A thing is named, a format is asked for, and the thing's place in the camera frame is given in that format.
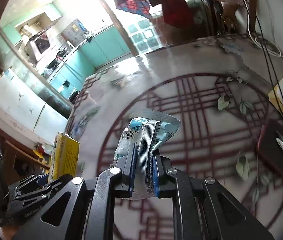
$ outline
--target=red garment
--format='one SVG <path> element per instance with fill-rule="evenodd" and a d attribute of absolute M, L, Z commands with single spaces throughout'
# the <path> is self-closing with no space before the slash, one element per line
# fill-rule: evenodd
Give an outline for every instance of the red garment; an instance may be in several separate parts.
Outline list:
<path fill-rule="evenodd" d="M 185 0 L 162 0 L 164 22 L 177 28 L 194 25 L 192 12 Z"/>

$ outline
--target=plastic food wrapper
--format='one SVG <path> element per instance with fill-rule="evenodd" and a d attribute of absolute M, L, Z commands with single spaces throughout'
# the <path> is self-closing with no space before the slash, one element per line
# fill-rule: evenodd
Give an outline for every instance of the plastic food wrapper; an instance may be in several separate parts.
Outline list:
<path fill-rule="evenodd" d="M 180 124 L 179 120 L 168 114 L 145 109 L 140 117 L 132 119 L 124 129 L 112 166 L 115 166 L 118 158 L 128 154 L 129 144 L 135 143 L 137 162 L 131 199 L 155 196 L 153 152 L 176 133 Z"/>

